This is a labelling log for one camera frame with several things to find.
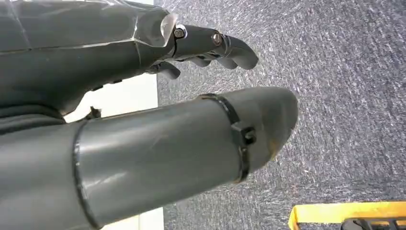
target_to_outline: robotic finger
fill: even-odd
[[[217,60],[227,69],[238,66],[252,69],[258,63],[257,55],[245,42],[215,29],[178,25],[174,34],[176,50],[173,60],[190,60],[200,67]]]

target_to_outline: pivot bolt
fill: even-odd
[[[213,40],[213,43],[216,45],[216,46],[219,46],[219,45],[221,45],[221,43],[222,43],[222,38],[221,38],[221,35],[219,34],[219,33],[215,33],[215,34],[213,34],[212,35],[212,40]]]
[[[177,28],[173,32],[173,35],[175,36],[175,38],[183,38],[185,36],[185,32],[182,29]]]

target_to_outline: robotic arm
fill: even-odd
[[[255,67],[237,38],[120,0],[0,2],[0,229],[84,230],[242,182],[297,120],[288,90],[260,87],[66,123],[83,95],[144,72]]]

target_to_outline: gray carpet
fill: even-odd
[[[165,207],[167,230],[288,229],[295,204],[406,199],[405,0],[157,0],[180,22],[245,40],[252,71],[177,63],[159,105],[282,86],[300,117],[276,161],[240,185]],[[337,229],[309,225],[308,229]]]

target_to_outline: black tape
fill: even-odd
[[[240,156],[240,173],[236,183],[244,181],[249,173],[248,145],[251,145],[256,141],[254,127],[248,126],[240,120],[236,110],[225,97],[214,93],[208,93],[200,95],[199,98],[212,100],[220,105],[225,111],[228,120],[230,121],[234,143],[238,148],[238,154]]]

